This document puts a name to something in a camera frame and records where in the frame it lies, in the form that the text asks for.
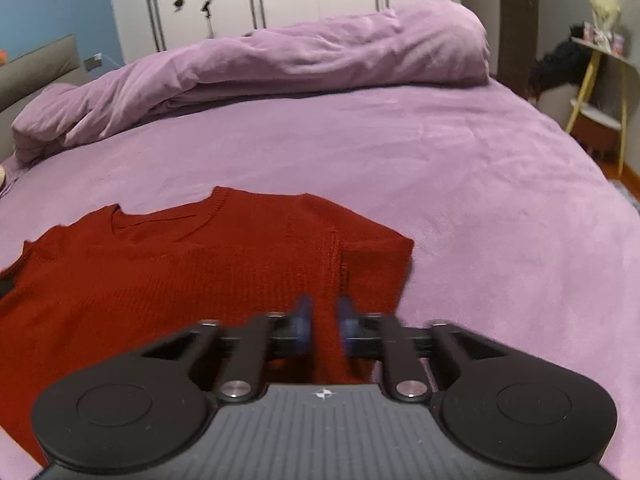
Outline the red knit sweater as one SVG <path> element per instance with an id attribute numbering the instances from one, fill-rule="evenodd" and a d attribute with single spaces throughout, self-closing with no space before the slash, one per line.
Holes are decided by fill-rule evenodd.
<path id="1" fill-rule="evenodd" d="M 336 304 L 395 311 L 413 242 L 310 194 L 215 188 L 152 214 L 119 206 L 55 226 L 1 274 L 1 425 L 31 456 L 38 394 L 66 375 L 201 320 L 238 325 L 312 309 L 315 382 L 361 382 L 344 357 Z"/>

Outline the purple bed sheet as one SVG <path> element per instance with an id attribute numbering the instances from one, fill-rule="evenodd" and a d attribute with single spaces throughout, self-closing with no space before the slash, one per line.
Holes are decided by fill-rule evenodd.
<path id="1" fill-rule="evenodd" d="M 501 84 L 200 105 L 40 162 L 1 201 L 1 262 L 89 211 L 217 185 L 311 193 L 410 237 L 399 313 L 446 318 L 612 394 L 604 464 L 639 474 L 639 216 L 553 120 Z"/>

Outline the purple rolled duvet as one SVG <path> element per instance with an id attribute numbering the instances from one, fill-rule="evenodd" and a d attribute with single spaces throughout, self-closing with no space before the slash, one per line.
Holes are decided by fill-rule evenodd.
<path id="1" fill-rule="evenodd" d="M 51 84 L 14 120 L 14 158 L 27 167 L 196 104 L 488 80 L 486 32 L 471 10 L 449 0 L 403 4 L 206 39 L 140 58 L 82 86 Z"/>

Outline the yellow legged side table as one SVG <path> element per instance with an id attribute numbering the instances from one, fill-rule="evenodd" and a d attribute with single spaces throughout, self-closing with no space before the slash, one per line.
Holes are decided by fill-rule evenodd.
<path id="1" fill-rule="evenodd" d="M 602 48 L 591 41 L 572 37 L 570 41 L 589 51 L 589 63 L 564 127 L 566 133 L 582 142 L 589 154 L 599 152 L 609 162 L 617 179 L 625 174 L 626 151 L 631 112 L 631 79 L 639 75 L 629 58 Z"/>

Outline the black fluffy item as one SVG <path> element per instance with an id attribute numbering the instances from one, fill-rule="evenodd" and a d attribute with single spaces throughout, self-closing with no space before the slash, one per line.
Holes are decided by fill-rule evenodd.
<path id="1" fill-rule="evenodd" d="M 544 92 L 564 84 L 577 86 L 582 83 L 590 62 L 591 52 L 574 39 L 582 39 L 585 25 L 570 26 L 570 36 L 551 52 L 537 60 L 529 71 L 529 95 L 538 99 Z"/>

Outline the grey upholstered headboard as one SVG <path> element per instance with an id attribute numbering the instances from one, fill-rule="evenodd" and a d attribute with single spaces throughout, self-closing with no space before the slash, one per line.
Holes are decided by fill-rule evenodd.
<path id="1" fill-rule="evenodd" d="M 14 151 L 11 126 L 24 107 L 49 84 L 81 86 L 92 81 L 81 61 L 74 35 L 14 58 L 0 70 L 1 159 Z"/>

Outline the dark wooden door frame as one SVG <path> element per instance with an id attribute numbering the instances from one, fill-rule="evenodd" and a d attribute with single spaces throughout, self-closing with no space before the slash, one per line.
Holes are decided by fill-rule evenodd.
<path id="1" fill-rule="evenodd" d="M 500 0 L 498 81 L 522 98 L 536 63 L 539 0 Z"/>

